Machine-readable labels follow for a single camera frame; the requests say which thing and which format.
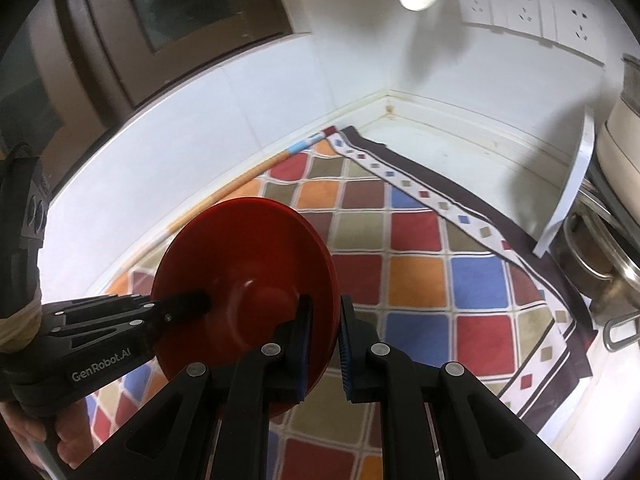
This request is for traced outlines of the red black bowl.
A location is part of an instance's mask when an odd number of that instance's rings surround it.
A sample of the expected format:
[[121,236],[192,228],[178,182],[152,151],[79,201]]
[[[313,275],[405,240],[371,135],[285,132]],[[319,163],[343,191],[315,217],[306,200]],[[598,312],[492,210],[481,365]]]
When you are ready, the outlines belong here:
[[210,310],[171,328],[154,346],[167,379],[193,362],[212,370],[235,363],[271,341],[308,296],[308,385],[318,384],[335,347],[340,291],[326,243],[301,214],[275,200],[243,197],[192,219],[163,255],[151,297],[165,301],[198,290],[207,292]]

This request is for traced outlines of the colourful diamond pattern mat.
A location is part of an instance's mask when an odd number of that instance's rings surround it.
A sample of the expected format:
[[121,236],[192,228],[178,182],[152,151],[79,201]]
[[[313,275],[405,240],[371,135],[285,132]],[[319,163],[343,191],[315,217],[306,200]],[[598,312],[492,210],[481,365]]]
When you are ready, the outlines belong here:
[[[414,360],[462,363],[535,431],[592,375],[584,300],[511,220],[354,128],[224,196],[297,210],[331,253],[358,318]],[[268,479],[382,479],[380,411],[345,400],[337,352],[302,404],[271,423]],[[156,361],[88,397],[100,446],[166,385]]]

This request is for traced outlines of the steel pot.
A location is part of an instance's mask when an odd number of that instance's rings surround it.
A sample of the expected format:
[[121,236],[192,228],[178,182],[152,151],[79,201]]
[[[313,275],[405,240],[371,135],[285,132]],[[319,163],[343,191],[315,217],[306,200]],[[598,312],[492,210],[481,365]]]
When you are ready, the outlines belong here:
[[620,330],[639,323],[639,252],[608,222],[583,204],[573,206],[562,225],[565,273],[590,299],[589,312],[602,330],[606,350],[639,341]]

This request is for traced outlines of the dark brown window frame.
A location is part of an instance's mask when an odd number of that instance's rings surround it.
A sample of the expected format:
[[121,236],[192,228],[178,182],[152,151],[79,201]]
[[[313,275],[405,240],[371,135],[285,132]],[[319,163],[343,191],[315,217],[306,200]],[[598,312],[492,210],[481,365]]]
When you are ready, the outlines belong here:
[[1,148],[63,182],[146,103],[288,35],[282,0],[36,0],[1,24]]

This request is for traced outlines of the white wall socket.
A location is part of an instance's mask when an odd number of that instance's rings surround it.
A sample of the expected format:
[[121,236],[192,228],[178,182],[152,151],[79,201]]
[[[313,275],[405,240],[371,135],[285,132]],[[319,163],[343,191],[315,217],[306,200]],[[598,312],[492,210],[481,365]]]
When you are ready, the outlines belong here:
[[602,20],[585,0],[459,0],[462,21],[546,40],[601,65],[606,59]]

